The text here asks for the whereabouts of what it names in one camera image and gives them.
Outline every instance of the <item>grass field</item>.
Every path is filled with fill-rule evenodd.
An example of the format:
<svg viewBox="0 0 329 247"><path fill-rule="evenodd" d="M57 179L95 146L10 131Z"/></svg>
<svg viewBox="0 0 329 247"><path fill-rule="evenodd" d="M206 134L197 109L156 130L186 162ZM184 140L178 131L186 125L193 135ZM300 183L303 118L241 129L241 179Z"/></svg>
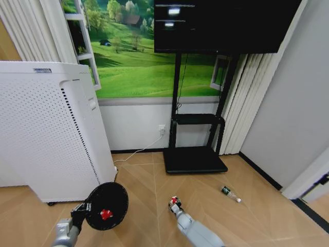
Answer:
<svg viewBox="0 0 329 247"><path fill-rule="evenodd" d="M166 97L172 96L175 57L173 54L155 54L152 31L140 34L136 50L132 49L132 32L140 29L106 19L103 30L92 29L89 36L95 55L102 89L99 98ZM99 44L108 39L112 44L121 39L119 52L113 46ZM186 55L182 57L180 84ZM182 87L182 96L213 96L218 91L209 87L215 56L189 55Z"/></svg>

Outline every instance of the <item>gray wall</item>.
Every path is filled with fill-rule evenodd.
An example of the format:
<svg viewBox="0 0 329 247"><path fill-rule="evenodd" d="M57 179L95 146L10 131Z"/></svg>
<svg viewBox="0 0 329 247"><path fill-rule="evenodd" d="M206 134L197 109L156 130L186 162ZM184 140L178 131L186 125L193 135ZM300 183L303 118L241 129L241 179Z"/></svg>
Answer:
<svg viewBox="0 0 329 247"><path fill-rule="evenodd" d="M329 146L328 13L308 1L241 149L283 187Z"/></svg>

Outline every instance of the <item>plastic bottle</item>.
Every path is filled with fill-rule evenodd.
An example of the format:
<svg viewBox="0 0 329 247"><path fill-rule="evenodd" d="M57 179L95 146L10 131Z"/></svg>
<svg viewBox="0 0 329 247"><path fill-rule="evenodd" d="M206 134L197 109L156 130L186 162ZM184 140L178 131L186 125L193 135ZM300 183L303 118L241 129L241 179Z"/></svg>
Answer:
<svg viewBox="0 0 329 247"><path fill-rule="evenodd" d="M229 198L232 198L233 200L235 200L236 202L241 202L241 198L237 197L233 192L231 192L231 189L229 189L226 186L223 186L221 191L227 195Z"/></svg>

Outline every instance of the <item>black tv stand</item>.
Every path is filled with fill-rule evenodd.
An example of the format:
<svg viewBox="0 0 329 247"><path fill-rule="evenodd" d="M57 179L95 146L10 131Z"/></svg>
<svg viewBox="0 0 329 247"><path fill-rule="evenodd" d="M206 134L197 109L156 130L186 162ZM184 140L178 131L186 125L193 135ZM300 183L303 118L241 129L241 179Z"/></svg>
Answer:
<svg viewBox="0 0 329 247"><path fill-rule="evenodd" d="M225 172L227 167L219 158L225 121L221 117L224 104L230 89L239 55L232 55L232 60L227 71L226 81L220 95L216 114L176 114L177 94L179 87L179 73L181 53L176 53L174 90L171 109L171 124L169 147L163 152L164 163L168 173L209 173ZM211 124L207 145L204 147L176 148L176 130L178 125L205 125ZM216 150L212 149L217 126L220 125Z"/></svg>

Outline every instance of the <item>white curtain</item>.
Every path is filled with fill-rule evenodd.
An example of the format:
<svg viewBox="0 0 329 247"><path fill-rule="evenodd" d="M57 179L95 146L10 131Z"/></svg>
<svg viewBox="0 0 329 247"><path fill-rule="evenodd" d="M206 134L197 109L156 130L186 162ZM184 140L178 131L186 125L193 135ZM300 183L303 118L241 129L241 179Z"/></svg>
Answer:
<svg viewBox="0 0 329 247"><path fill-rule="evenodd" d="M0 0L0 15L23 61L77 63L59 0Z"/></svg>
<svg viewBox="0 0 329 247"><path fill-rule="evenodd" d="M302 0L276 54L240 57L223 114L226 125L220 154L240 151L306 3L307 0Z"/></svg>

